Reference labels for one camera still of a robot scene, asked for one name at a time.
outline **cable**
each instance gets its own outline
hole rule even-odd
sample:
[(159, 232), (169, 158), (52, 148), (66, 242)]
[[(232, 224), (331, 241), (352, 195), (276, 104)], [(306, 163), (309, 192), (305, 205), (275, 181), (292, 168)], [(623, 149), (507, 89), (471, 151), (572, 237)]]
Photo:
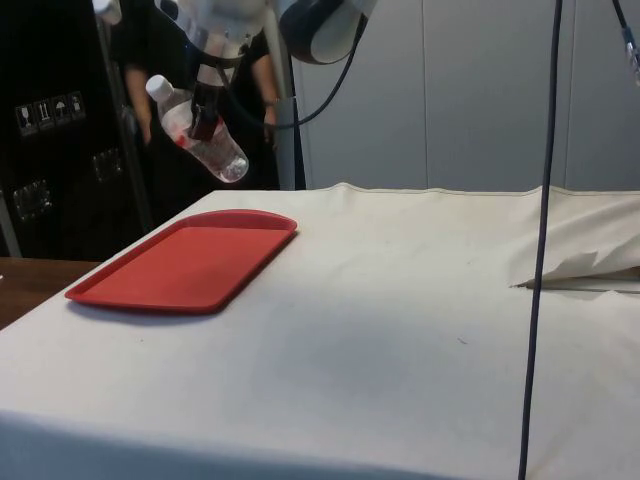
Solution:
[(622, 11), (622, 7), (620, 6), (620, 0), (611, 0), (613, 2), (613, 8), (616, 9), (616, 14), (618, 15), (618, 20), (620, 21), (620, 26), (623, 30), (627, 27), (627, 19), (624, 18), (624, 12)]
[(531, 399), (533, 396), (533, 378), (536, 366), (536, 348), (538, 343), (538, 319), (540, 316), (540, 296), (542, 294), (542, 272), (545, 249), (547, 246), (547, 225), (549, 220), (549, 196), (551, 191), (551, 167), (556, 137), (556, 110), (558, 100), (558, 57), (560, 50), (560, 27), (562, 24), (563, 0), (556, 0), (553, 21), (553, 39), (551, 42), (551, 81), (549, 88), (549, 121), (547, 130), (547, 151), (542, 180), (542, 199), (540, 205), (540, 231), (538, 235), (538, 254), (536, 274), (531, 302), (531, 325), (529, 332), (529, 356), (527, 358), (527, 378), (522, 412), (522, 439), (520, 444), (520, 470), (518, 480), (527, 478), (527, 460), (529, 457), (529, 425), (531, 423)]
[(358, 28), (356, 30), (356, 37), (353, 41), (353, 47), (351, 48), (351, 52), (349, 52), (347, 63), (345, 63), (342, 73), (340, 74), (340, 77), (338, 78), (336, 85), (333, 87), (333, 90), (331, 91), (327, 99), (324, 101), (324, 103), (320, 105), (320, 107), (318, 107), (318, 109), (315, 112), (311, 113), (308, 117), (305, 117), (301, 120), (294, 121), (292, 123), (272, 125), (272, 124), (264, 123), (262, 120), (255, 118), (251, 113), (249, 113), (249, 111), (246, 108), (244, 108), (242, 103), (240, 103), (240, 101), (238, 100), (238, 97), (236, 97), (236, 95), (233, 93), (233, 90), (231, 89), (231, 85), (229, 82), (229, 77), (227, 77), (227, 74), (224, 71), (224, 69), (221, 66), (217, 66), (216, 69), (218, 70), (220, 78), (222, 78), (222, 84), (224, 85), (224, 88), (227, 90), (229, 94), (229, 99), (231, 100), (231, 104), (240, 113), (240, 115), (243, 117), (243, 119), (247, 123), (260, 129), (268, 128), (271, 130), (288, 130), (291, 128), (297, 128), (306, 123), (309, 123), (310, 121), (318, 117), (318, 115), (320, 115), (322, 112), (324, 112), (327, 109), (329, 104), (333, 101), (335, 96), (338, 94), (338, 92), (340, 91), (340, 88), (342, 87), (342, 84), (347, 78), (349, 70), (351, 69), (351, 65), (353, 64), (353, 59), (355, 58), (358, 44), (360, 43), (360, 39), (362, 38), (362, 34), (364, 33), (364, 29), (366, 28), (366, 26), (367, 26), (367, 17), (365, 15), (362, 15), (360, 17), (360, 22), (358, 23)]

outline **black pants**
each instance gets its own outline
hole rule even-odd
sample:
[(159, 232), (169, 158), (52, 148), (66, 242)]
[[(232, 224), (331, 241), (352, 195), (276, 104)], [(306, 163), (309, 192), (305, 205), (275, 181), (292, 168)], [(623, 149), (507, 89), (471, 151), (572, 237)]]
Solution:
[(249, 159), (249, 172), (237, 183), (216, 179), (192, 155), (176, 146), (157, 119), (151, 122), (144, 172), (156, 225), (159, 225), (214, 190), (277, 190), (278, 169), (271, 145), (262, 135), (236, 134)]

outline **white wall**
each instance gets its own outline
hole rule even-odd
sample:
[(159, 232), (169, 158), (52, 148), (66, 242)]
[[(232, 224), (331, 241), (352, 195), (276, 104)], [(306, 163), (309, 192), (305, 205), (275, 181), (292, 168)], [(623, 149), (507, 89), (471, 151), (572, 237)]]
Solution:
[[(380, 0), (334, 105), (303, 129), (308, 183), (527, 190), (545, 151), (555, 0)], [(622, 1), (640, 34), (640, 2)], [(342, 65), (294, 64), (302, 114)], [(554, 183), (640, 189), (640, 89), (609, 0), (566, 0)]]

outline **table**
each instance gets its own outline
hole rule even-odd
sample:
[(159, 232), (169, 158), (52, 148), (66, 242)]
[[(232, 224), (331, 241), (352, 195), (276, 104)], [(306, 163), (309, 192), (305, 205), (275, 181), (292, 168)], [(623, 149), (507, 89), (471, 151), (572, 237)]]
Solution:
[[(297, 238), (219, 315), (0, 333), (0, 478), (516, 478), (539, 192), (217, 192)], [(549, 275), (637, 266), (640, 195), (551, 199)], [(530, 472), (640, 471), (640, 299), (542, 300)]]
[(12, 324), (99, 264), (0, 258), (0, 330)]

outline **red tray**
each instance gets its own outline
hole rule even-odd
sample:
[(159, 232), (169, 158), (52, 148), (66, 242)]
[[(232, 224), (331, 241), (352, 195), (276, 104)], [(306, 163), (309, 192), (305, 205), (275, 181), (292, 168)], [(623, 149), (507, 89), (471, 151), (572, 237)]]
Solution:
[(215, 313), (295, 236), (279, 215), (228, 210), (185, 218), (66, 293), (103, 307)]

